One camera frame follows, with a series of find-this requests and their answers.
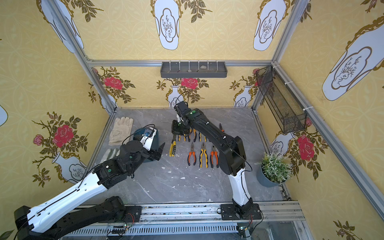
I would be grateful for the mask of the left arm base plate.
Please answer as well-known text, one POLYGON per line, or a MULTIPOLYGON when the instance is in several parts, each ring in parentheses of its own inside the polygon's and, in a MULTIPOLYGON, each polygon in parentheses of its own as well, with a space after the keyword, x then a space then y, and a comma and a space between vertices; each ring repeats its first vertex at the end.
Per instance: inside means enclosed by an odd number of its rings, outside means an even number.
POLYGON ((112 218, 102 220, 101 223, 138 223, 142 213, 142 206, 128 206, 119 211, 112 218))

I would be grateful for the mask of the orange black reversed pliers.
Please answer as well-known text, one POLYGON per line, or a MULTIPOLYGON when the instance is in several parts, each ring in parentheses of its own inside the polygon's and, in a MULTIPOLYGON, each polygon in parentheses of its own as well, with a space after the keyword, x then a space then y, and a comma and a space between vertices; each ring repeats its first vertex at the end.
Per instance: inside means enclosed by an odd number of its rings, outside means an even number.
POLYGON ((211 156, 210 156, 210 165, 211 165, 211 168, 219 167, 219 154, 215 146, 212 146, 211 156))

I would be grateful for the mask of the yellow black large pliers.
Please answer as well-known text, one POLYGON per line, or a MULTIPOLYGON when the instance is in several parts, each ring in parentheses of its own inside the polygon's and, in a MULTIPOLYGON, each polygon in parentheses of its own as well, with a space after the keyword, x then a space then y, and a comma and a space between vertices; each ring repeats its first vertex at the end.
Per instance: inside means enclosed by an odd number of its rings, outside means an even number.
POLYGON ((186 135, 182 135, 182 136, 178 136, 178 141, 181 142, 181 141, 186 141, 187 140, 187 136, 186 135))

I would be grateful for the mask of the orange black box pliers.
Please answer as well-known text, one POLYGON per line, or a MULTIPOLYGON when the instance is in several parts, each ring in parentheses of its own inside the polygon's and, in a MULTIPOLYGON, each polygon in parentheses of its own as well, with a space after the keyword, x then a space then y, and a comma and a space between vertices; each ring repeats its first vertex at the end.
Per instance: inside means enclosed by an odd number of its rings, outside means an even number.
POLYGON ((197 163, 196 153, 194 150, 194 142, 191 142, 191 149, 187 158, 187 163, 188 163, 188 166, 191 166, 191 164, 195 166, 197 163))

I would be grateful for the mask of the yellow black combination pliers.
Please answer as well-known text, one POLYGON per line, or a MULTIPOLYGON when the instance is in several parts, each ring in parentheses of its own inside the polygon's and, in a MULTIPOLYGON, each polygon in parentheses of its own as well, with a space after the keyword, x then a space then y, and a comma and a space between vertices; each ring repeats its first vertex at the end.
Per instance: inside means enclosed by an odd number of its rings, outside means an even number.
POLYGON ((206 142, 207 138, 202 133, 199 133, 199 141, 200 142, 206 142))

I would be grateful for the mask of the teal plastic storage box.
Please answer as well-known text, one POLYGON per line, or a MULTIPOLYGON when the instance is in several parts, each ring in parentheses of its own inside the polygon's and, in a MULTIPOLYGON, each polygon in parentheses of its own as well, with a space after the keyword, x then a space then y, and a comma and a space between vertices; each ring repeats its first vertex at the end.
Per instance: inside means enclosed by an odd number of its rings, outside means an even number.
POLYGON ((133 135, 133 140, 140 141, 143 144, 144 149, 154 154, 154 157, 151 159, 145 159, 144 163, 160 160, 161 156, 158 155, 159 135, 158 130, 155 127, 147 126, 136 130, 133 135))

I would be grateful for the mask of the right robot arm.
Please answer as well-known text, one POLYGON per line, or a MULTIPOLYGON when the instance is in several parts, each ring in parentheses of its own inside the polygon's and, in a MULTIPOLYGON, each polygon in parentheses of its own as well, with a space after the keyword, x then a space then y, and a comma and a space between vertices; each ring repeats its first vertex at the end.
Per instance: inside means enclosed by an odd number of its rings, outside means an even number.
POLYGON ((234 208, 242 217, 250 215, 255 205, 245 178, 247 157, 242 139, 226 134, 211 123, 201 110, 192 110, 185 102, 179 103, 174 109, 178 119, 172 123, 172 133, 187 135, 190 130, 197 130, 216 147, 219 151, 219 167, 230 179, 234 208))

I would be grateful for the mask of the yellow box pliers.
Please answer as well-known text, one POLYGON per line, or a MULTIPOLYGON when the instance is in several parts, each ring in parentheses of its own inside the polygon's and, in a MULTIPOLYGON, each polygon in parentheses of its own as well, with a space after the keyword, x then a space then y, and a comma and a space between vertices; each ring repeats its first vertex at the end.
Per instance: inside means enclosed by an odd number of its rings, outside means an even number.
POLYGON ((200 168, 202 169, 203 167, 208 168, 208 155, 207 155, 207 149, 205 142, 202 143, 201 147, 201 152, 200 152, 200 168))

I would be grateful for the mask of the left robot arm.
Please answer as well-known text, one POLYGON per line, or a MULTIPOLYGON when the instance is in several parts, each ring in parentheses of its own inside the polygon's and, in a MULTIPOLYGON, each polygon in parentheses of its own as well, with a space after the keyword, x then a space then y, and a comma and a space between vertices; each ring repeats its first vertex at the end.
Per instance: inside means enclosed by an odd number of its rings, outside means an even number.
POLYGON ((135 171, 145 161, 158 161, 164 145, 157 150, 145 149, 140 141, 132 140, 120 147, 120 154, 95 166, 76 185, 46 201, 29 208, 22 206, 15 211, 18 240, 58 240, 66 234, 88 225, 111 220, 124 220, 130 212, 121 198, 113 196, 91 208, 75 209, 92 197, 101 194, 135 171))

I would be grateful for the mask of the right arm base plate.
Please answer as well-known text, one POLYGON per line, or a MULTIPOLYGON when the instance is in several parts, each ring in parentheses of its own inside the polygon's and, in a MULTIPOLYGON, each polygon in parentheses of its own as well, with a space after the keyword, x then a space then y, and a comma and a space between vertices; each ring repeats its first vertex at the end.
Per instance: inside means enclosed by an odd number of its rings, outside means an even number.
POLYGON ((247 203, 243 206, 238 204, 220 205, 223 221, 229 220, 261 220, 262 213, 258 204, 247 203))

